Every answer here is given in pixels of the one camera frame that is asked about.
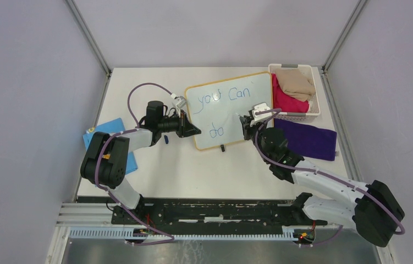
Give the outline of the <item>yellow framed whiteboard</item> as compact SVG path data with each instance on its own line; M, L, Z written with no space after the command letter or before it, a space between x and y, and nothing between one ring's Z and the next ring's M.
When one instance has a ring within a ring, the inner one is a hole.
M272 104L272 76L268 71L188 87L189 120L201 130L194 136L202 151L243 141L236 113L247 116L254 105Z

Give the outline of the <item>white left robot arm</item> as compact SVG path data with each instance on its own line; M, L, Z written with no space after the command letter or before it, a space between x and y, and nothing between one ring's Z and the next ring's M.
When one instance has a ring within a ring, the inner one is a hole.
M168 115L165 109L163 102L150 101L138 128L113 134L94 133L80 167L80 176L107 192L125 209L124 215L132 224L141 223L146 210L144 197L125 180L129 153L154 146L164 133L176 133L179 138L201 134L184 110L175 108Z

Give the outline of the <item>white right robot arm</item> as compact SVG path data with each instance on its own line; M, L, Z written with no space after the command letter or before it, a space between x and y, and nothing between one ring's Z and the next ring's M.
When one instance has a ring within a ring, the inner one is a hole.
M252 141L269 170L279 180L301 185L325 195L300 194L291 208L297 224L322 220L355 230L369 243L386 247L394 235L406 232L405 212L390 188L374 180L371 184L343 179L320 169L288 148L284 133L268 127L269 117L241 115L245 140Z

